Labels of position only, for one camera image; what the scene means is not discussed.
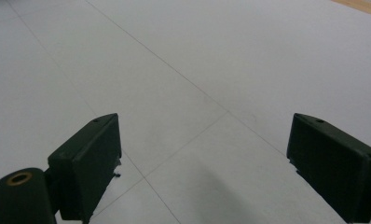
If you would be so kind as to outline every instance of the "tiled floor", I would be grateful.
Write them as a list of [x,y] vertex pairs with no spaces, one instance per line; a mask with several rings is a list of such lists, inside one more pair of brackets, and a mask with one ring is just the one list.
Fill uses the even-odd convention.
[[[348,53],[346,43],[327,59],[307,30],[297,35],[310,43],[293,52],[299,61],[291,60],[286,53],[299,27],[282,29],[280,18],[260,13],[262,5],[217,1],[210,10],[212,1],[188,2],[0,0],[0,177],[47,169],[47,156],[85,123],[118,113],[122,176],[110,183],[91,223],[344,223],[283,154],[294,110],[329,117],[334,108],[316,106],[325,103],[314,93],[342,99],[328,97],[335,83],[302,75],[322,72],[309,60],[329,63]],[[270,28],[247,22],[249,9],[247,20]],[[278,47],[282,41],[287,45]],[[368,98],[371,61],[348,60],[369,69]],[[275,77],[282,70],[293,72],[298,89],[288,89],[288,74]],[[311,81],[317,87],[301,85]],[[300,104],[299,91],[309,105]],[[284,95],[294,101],[282,102]],[[371,100],[357,106],[369,115],[358,126],[365,131]]]

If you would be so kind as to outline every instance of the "floor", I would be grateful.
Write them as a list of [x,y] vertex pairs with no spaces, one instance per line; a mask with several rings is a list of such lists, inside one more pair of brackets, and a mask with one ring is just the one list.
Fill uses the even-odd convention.
[[[285,151],[254,132],[255,118],[238,106],[247,78],[228,84],[221,74],[229,71],[222,63],[242,74],[236,69],[246,62],[227,55],[243,49],[209,38],[228,35],[214,28],[229,21],[207,17],[199,26],[208,8],[203,1],[0,0],[0,178],[47,169],[47,156],[84,124],[118,113],[122,176],[92,224],[344,223]],[[168,41],[157,42],[162,37]],[[197,69],[206,62],[217,67]]]

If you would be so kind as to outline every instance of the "grout line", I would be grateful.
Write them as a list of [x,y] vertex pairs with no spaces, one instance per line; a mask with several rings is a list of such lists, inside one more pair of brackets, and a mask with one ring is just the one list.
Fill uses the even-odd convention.
[[93,8],[95,8],[98,12],[100,12],[102,15],[104,15],[110,22],[112,22],[116,27],[118,27],[120,30],[125,32],[129,37],[131,37],[134,41],[142,45],[145,49],[147,49],[150,53],[152,53],[154,56],[156,56],[160,61],[165,63],[167,66],[169,66],[174,72],[176,72],[178,75],[180,75],[182,78],[187,80],[189,83],[191,83],[195,88],[197,88],[199,91],[203,92],[208,98],[210,98],[212,101],[214,101],[216,104],[218,104],[221,108],[227,111],[225,107],[223,107],[221,104],[219,104],[212,96],[207,94],[203,89],[198,87],[195,83],[193,83],[191,80],[189,80],[186,76],[184,76],[182,73],[180,73],[177,69],[175,69],[173,66],[171,66],[169,63],[167,63],[165,60],[163,60],[161,57],[159,57],[153,50],[151,50],[148,46],[143,44],[140,40],[138,40],[136,37],[134,37],[131,33],[126,31],[124,28],[122,28],[119,24],[117,24],[115,21],[113,21],[109,16],[104,14],[102,11],[100,11],[96,6],[94,6],[92,3],[90,3],[88,0],[85,0],[88,4],[90,4]]
[[263,138],[260,134],[258,134],[256,131],[254,131],[253,129],[251,129],[248,125],[246,125],[243,121],[241,121],[240,119],[238,119],[236,116],[234,116],[228,109],[226,109],[224,106],[222,106],[220,103],[218,103],[216,100],[214,100],[214,98],[212,98],[212,96],[210,96],[209,94],[207,94],[204,90],[202,90],[200,87],[198,87],[195,83],[193,83],[191,80],[189,80],[186,76],[184,76],[182,73],[180,73],[177,69],[175,69],[173,66],[171,66],[169,63],[167,63],[165,60],[163,60],[161,57],[159,57],[153,50],[151,50],[148,46],[146,46],[145,44],[143,44],[140,40],[138,40],[135,36],[133,36],[131,33],[129,33],[128,31],[126,31],[124,28],[122,28],[119,24],[117,24],[115,21],[113,21],[109,16],[107,16],[106,14],[104,14],[101,10],[99,10],[96,6],[94,6],[92,3],[90,3],[88,0],[85,0],[88,4],[90,4],[93,8],[95,8],[98,12],[100,12],[102,15],[104,15],[110,22],[112,22],[116,27],[118,27],[119,29],[121,29],[123,32],[125,32],[128,36],[130,36],[133,40],[135,40],[136,42],[138,42],[140,45],[142,45],[145,49],[147,49],[149,52],[151,52],[154,56],[156,56],[158,59],[160,59],[163,63],[165,63],[166,65],[168,65],[174,72],[176,72],[178,75],[180,75],[181,77],[183,77],[185,80],[187,80],[189,83],[191,83],[195,88],[197,88],[198,90],[200,90],[201,92],[203,92],[207,97],[209,97],[211,100],[213,100],[215,103],[217,103],[220,107],[222,107],[224,110],[226,110],[227,112],[229,112],[232,117],[234,117],[236,120],[238,120],[240,123],[242,123],[244,126],[246,126],[250,131],[252,131],[253,133],[255,133],[257,136],[259,136],[262,140],[264,140],[266,143],[268,143],[271,147],[273,147],[276,151],[278,151],[279,153],[281,153],[284,157],[285,155],[279,151],[277,148],[275,148],[269,141],[267,141],[265,138]]
[[131,157],[128,156],[128,154],[125,152],[125,150],[122,150],[124,152],[125,155],[127,155],[128,159],[130,159],[131,163],[134,165],[134,167],[136,167],[136,170],[139,171],[139,173],[142,175],[142,177],[144,178],[144,175],[143,173],[139,170],[139,168],[136,166],[136,164],[132,161]]
[[180,222],[180,220],[174,215],[174,213],[172,212],[172,210],[169,208],[169,206],[162,200],[162,198],[160,197],[160,195],[157,193],[157,191],[153,188],[153,186],[150,184],[150,182],[148,182],[148,180],[145,178],[145,181],[148,183],[148,185],[151,187],[151,189],[157,194],[157,196],[160,198],[160,200],[163,202],[163,204],[165,204],[165,206],[168,208],[169,212],[171,212],[172,216],[174,218],[176,218],[177,222],[179,224],[182,224]]
[[176,150],[175,152],[173,152],[171,154],[170,157],[168,157],[165,161],[163,161],[160,165],[158,165],[156,168],[154,168],[152,171],[150,171],[145,177],[148,177],[149,175],[151,175],[154,171],[157,170],[157,168],[159,168],[163,163],[165,163],[166,161],[168,161],[169,159],[171,159],[172,157],[174,157],[177,153],[179,153],[183,148],[185,148],[186,146],[188,146],[190,143],[192,143],[195,139],[197,139],[199,136],[201,136],[203,133],[206,133],[206,131],[208,131],[215,123],[218,122],[218,120],[220,120],[223,116],[225,116],[226,114],[228,114],[229,112],[227,111],[226,113],[224,113],[223,115],[219,116],[218,119],[216,119],[213,123],[211,123],[210,125],[208,125],[202,132],[200,132],[199,134],[197,134],[197,136],[193,137],[191,140],[189,140],[187,143],[185,143],[182,147],[180,147],[178,150]]
[[139,184],[142,180],[144,180],[145,178],[141,178],[140,180],[138,180],[134,185],[132,185],[129,189],[127,189],[125,192],[123,192],[121,195],[119,195],[115,200],[113,200],[112,202],[110,202],[104,209],[102,209],[98,214],[96,214],[94,217],[91,218],[91,220],[93,220],[94,218],[96,218],[100,213],[102,213],[106,208],[108,208],[110,205],[112,205],[113,203],[115,203],[122,195],[126,194],[128,191],[130,191],[131,189],[133,189],[137,184]]
[[22,21],[22,23],[26,26],[26,28],[29,30],[29,32],[31,32],[32,36],[37,40],[38,44],[43,48],[44,52],[49,56],[49,58],[55,63],[55,65],[58,67],[58,69],[61,71],[61,73],[63,74],[63,76],[67,79],[67,81],[70,82],[70,84],[72,85],[72,87],[75,89],[76,93],[78,94],[78,96],[81,98],[81,100],[87,105],[87,107],[90,109],[90,111],[93,113],[93,115],[95,117],[97,117],[97,114],[95,113],[95,111],[92,109],[92,107],[90,106],[90,104],[87,102],[86,99],[84,99],[84,97],[82,96],[82,94],[80,93],[80,91],[76,88],[75,86],[75,83],[73,83],[73,81],[66,75],[66,73],[63,71],[63,69],[61,68],[61,66],[57,63],[57,61],[55,61],[54,57],[52,57],[52,55],[48,52],[48,50],[46,49],[46,47],[43,45],[43,43],[40,41],[40,39],[34,34],[34,32],[32,31],[32,29],[28,26],[28,24],[23,20],[22,16],[20,16],[20,14],[17,13],[17,15],[19,15],[19,18],[20,20]]
[[249,129],[252,133],[255,133],[259,138],[261,138],[262,140],[264,140],[264,142],[266,142],[268,145],[270,145],[271,147],[273,147],[273,149],[275,149],[276,151],[278,151],[281,155],[283,155],[284,157],[286,157],[286,155],[284,155],[280,150],[278,150],[277,148],[275,148],[269,141],[267,141],[265,138],[263,138],[258,132],[256,132],[255,130],[251,129],[249,126],[247,126],[243,121],[241,121],[240,119],[238,119],[238,117],[236,117],[235,115],[232,114],[232,112],[228,111],[228,113],[234,117],[234,119],[236,119],[237,121],[239,121],[241,124],[243,124],[247,129]]

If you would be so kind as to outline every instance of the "white floor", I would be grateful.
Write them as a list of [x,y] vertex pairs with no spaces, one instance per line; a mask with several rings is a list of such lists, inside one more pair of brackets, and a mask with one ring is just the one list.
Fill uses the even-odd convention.
[[[342,62],[349,43],[334,53],[300,49],[292,52],[300,61],[291,64],[286,54],[299,27],[290,23],[284,31],[274,25],[281,18],[258,13],[261,8],[249,15],[253,7],[247,1],[0,0],[0,178],[26,167],[47,169],[47,156],[84,124],[118,113],[122,176],[109,185],[91,223],[344,223],[295,173],[284,156],[285,141],[294,110],[322,112],[338,123],[356,115],[345,121],[330,117],[334,108],[314,105],[325,104],[312,97],[322,90],[326,102],[342,99],[329,96],[333,87],[316,76],[295,79],[319,89],[294,90],[285,74],[274,76],[306,72],[293,66],[303,60],[314,60],[307,65],[317,69],[315,59],[324,54]],[[271,29],[282,34],[280,40]],[[254,41],[247,45],[250,35]],[[296,35],[319,34],[307,29]],[[257,43],[267,44],[266,51]],[[356,71],[371,63],[348,60],[361,66]],[[337,72],[317,70],[312,73]],[[340,74],[360,83],[348,70],[354,68]],[[262,71],[264,77],[249,77]],[[300,91],[310,105],[299,103]],[[292,101],[282,102],[284,95]],[[363,104],[354,107],[364,109],[367,118],[360,122],[367,125],[345,128],[371,143],[371,100]],[[343,105],[337,106],[341,112]]]

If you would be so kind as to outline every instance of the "wooden baseboard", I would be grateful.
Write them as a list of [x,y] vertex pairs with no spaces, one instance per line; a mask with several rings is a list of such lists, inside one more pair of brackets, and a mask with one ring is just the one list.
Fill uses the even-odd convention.
[[332,1],[371,14],[371,4],[363,0],[332,0]]

